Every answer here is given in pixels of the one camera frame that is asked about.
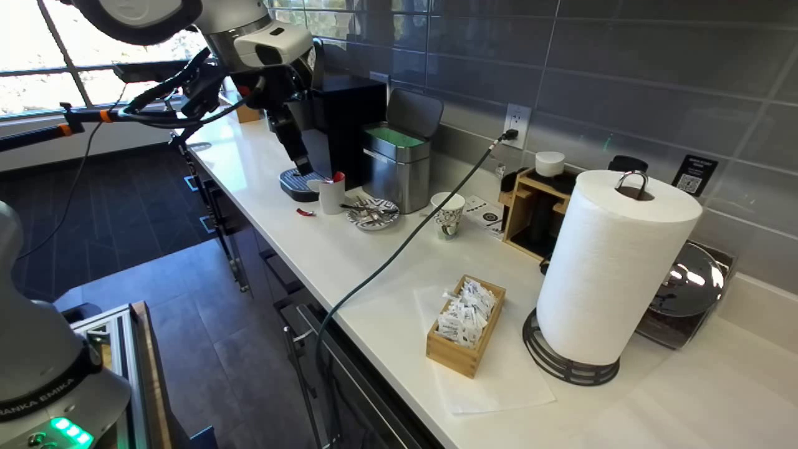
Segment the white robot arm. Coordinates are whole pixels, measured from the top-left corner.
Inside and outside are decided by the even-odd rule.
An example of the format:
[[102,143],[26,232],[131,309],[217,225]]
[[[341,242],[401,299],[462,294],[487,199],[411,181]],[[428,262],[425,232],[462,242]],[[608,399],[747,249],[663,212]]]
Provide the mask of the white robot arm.
[[[154,45],[196,26],[232,78],[243,99],[269,117],[295,168],[312,163],[288,99],[312,82],[312,36],[280,22],[260,0],[70,0],[98,30]],[[27,441],[55,420],[78,426],[68,441],[90,449],[128,409],[131,385],[108,371],[93,346],[47,301],[27,299],[14,282],[22,225],[0,205],[0,444]]]

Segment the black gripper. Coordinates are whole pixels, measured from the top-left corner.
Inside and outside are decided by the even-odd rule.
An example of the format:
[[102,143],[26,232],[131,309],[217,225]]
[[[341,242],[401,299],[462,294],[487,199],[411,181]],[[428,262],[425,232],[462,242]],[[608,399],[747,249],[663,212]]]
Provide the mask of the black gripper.
[[288,102],[295,97],[295,82],[288,67],[262,69],[253,78],[249,108],[264,109],[273,133],[293,159],[304,159],[308,148]]

